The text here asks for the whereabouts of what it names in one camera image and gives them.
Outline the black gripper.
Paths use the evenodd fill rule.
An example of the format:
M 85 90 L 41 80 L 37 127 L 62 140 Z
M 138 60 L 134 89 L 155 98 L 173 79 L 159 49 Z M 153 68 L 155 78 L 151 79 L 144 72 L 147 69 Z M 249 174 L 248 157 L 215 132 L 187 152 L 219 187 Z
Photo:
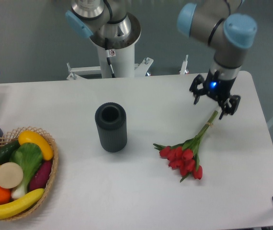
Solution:
M 198 74 L 192 81 L 189 91 L 193 93 L 194 105 L 199 102 L 203 95 L 207 95 L 215 100 L 220 106 L 222 112 L 219 120 L 224 115 L 234 115 L 237 111 L 241 97 L 239 95 L 231 95 L 230 91 L 237 78 L 236 70 L 228 69 L 210 69 L 206 80 L 201 74 Z

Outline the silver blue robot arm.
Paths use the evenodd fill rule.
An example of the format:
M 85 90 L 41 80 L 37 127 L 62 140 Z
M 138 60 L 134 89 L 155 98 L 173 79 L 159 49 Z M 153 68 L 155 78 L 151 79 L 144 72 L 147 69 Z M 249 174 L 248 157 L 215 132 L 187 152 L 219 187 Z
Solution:
M 190 91 L 197 102 L 202 95 L 221 107 L 222 115 L 236 112 L 240 96 L 230 91 L 257 33 L 255 20 L 237 13 L 240 0 L 207 0 L 186 4 L 177 19 L 177 29 L 215 50 L 206 77 L 198 75 Z M 144 76 L 151 60 L 135 63 L 135 44 L 141 35 L 138 19 L 124 0 L 74 0 L 65 14 L 70 27 L 96 46 L 103 78 Z

